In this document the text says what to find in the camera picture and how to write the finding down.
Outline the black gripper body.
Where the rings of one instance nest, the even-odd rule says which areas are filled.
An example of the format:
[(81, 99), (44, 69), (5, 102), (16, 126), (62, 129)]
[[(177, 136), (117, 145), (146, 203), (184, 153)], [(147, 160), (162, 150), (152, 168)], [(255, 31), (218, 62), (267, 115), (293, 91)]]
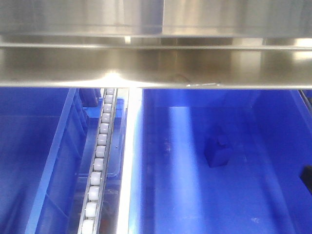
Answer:
[(306, 188), (309, 190), (309, 192), (312, 193), (312, 166), (311, 165), (304, 166), (300, 174), (300, 179), (302, 180)]

